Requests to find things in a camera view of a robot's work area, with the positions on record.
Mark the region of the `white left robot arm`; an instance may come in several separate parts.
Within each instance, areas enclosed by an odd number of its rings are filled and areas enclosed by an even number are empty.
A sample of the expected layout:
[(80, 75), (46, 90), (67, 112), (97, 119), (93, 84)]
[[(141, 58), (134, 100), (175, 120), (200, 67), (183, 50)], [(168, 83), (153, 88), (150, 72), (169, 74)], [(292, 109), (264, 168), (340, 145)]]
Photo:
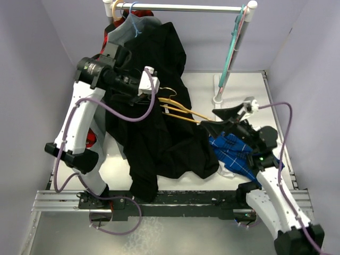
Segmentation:
[[(127, 48), (109, 43), (103, 54), (84, 57), (78, 62), (64, 123), (54, 142), (45, 145), (45, 152), (56, 158), (53, 182), (57, 193), (65, 188), (65, 185), (57, 185), (59, 165), (64, 162), (73, 169), (72, 176), (76, 176), (91, 194), (93, 205), (97, 208), (108, 205), (108, 185), (99, 174), (102, 164), (99, 152), (86, 146), (88, 132), (95, 124), (96, 110), (102, 107), (122, 120), (140, 122), (151, 113), (159, 89), (159, 79), (153, 67), (145, 66), (139, 78), (128, 74), (127, 65), (131, 58), (132, 53)], [(150, 96), (149, 107), (140, 117), (124, 116), (103, 102), (109, 91), (126, 95), (132, 103)]]

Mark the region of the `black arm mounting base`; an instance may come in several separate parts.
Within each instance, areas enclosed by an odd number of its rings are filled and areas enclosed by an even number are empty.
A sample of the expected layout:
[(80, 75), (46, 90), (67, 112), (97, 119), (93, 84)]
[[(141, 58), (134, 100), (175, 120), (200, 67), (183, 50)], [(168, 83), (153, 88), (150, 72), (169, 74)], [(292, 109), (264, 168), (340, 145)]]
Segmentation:
[(78, 192), (79, 209), (98, 213), (112, 221), (129, 217), (214, 217), (247, 224), (256, 220), (256, 213), (235, 191), (159, 191), (152, 202), (134, 197), (129, 191), (110, 191), (112, 200), (96, 199), (86, 191)]

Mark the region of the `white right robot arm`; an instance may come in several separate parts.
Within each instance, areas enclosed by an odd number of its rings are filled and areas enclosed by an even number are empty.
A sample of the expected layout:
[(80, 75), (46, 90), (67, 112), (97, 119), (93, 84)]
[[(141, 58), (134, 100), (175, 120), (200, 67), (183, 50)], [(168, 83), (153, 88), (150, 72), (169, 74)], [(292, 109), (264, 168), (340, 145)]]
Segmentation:
[(254, 129), (248, 122), (261, 108), (253, 99), (236, 107), (213, 109), (219, 121), (205, 120), (201, 125), (214, 138), (233, 134), (252, 149), (247, 161), (261, 187), (240, 185), (236, 202), (242, 208), (255, 210), (273, 236), (276, 253), (323, 254), (323, 228), (312, 223), (282, 179), (282, 160), (273, 153), (277, 148), (277, 130), (271, 126)]

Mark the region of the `yellow clothes hanger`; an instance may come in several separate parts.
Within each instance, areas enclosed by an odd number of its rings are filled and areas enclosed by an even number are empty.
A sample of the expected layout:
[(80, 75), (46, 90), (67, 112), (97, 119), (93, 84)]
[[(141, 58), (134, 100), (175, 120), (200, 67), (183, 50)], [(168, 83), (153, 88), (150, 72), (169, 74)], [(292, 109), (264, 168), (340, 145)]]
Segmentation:
[(172, 99), (172, 97), (175, 97), (177, 95), (177, 92), (169, 87), (163, 87), (163, 88), (159, 88), (160, 90), (170, 90), (172, 92), (171, 95), (169, 95), (167, 98), (165, 97), (159, 97), (158, 100), (160, 102), (160, 107), (162, 107), (164, 109), (163, 114), (167, 115), (167, 116), (171, 116), (174, 118), (178, 118), (184, 121), (188, 121), (188, 122), (192, 122), (192, 123), (196, 123), (196, 124), (200, 124), (201, 121), (197, 121), (193, 118), (189, 118), (186, 116), (182, 116), (182, 115), (177, 115), (177, 114), (173, 114), (171, 111), (173, 112), (178, 112), (181, 114), (185, 114), (185, 115), (195, 115), (200, 117), (201, 119), (203, 119), (204, 121), (212, 121), (212, 119), (201, 115), (199, 113), (196, 113), (190, 109), (187, 109), (185, 106), (183, 106), (181, 103), (175, 101)]

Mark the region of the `black polo shirt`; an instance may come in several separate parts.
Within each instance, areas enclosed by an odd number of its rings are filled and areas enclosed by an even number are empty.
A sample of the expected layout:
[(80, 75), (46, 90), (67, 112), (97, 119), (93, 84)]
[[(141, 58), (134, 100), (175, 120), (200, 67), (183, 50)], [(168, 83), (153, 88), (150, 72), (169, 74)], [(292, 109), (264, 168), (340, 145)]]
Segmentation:
[(159, 103), (140, 122), (126, 125), (124, 153), (130, 165), (133, 196), (151, 202), (158, 192), (158, 176), (178, 179), (193, 172), (201, 179), (213, 175), (218, 160), (201, 126), (165, 115)]

